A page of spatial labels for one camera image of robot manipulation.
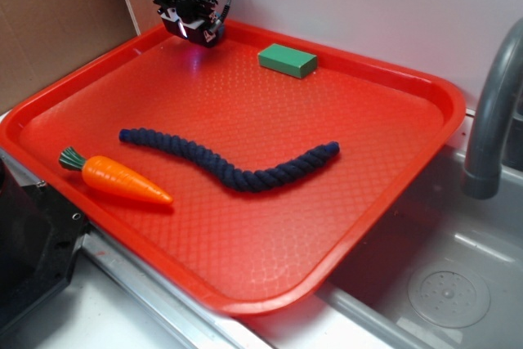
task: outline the sink drain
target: sink drain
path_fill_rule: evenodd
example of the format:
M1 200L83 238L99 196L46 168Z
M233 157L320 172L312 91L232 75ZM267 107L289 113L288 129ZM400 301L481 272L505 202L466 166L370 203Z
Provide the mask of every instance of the sink drain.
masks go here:
M415 271L409 299L423 319L455 329L478 322L490 305L484 280L455 262L432 263Z

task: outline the faucet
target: faucet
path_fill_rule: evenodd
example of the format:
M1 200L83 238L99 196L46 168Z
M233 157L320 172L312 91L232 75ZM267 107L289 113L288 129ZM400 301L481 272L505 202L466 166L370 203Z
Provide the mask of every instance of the faucet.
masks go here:
M523 18L503 40L490 67L468 141L463 193L488 199L498 193L502 162L523 170Z

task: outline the navy rope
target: navy rope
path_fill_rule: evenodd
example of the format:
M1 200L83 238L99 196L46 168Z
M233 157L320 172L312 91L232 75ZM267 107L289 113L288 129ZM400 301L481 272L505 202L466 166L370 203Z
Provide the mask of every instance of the navy rope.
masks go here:
M296 181L323 167L339 151L337 142L319 145L287 163L265 171L242 171L228 163L219 154L193 141L171 136L155 130L123 129L120 141L153 147L165 153L188 159L215 175L220 181L237 191L260 192Z

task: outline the sink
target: sink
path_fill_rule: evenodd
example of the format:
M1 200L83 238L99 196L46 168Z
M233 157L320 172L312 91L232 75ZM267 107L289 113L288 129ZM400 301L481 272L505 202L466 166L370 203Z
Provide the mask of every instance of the sink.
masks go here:
M330 302L406 337L399 347L523 342L523 176L504 168L494 198L471 199L463 160L446 146L329 277Z

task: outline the toy carrot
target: toy carrot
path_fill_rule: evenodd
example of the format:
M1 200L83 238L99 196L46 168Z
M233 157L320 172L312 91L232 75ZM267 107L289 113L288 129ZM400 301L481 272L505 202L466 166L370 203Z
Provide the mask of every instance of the toy carrot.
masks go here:
M145 202L172 203L171 195L153 182L107 157L95 155L85 159L68 147L58 161L63 168L80 171L83 180L97 190Z

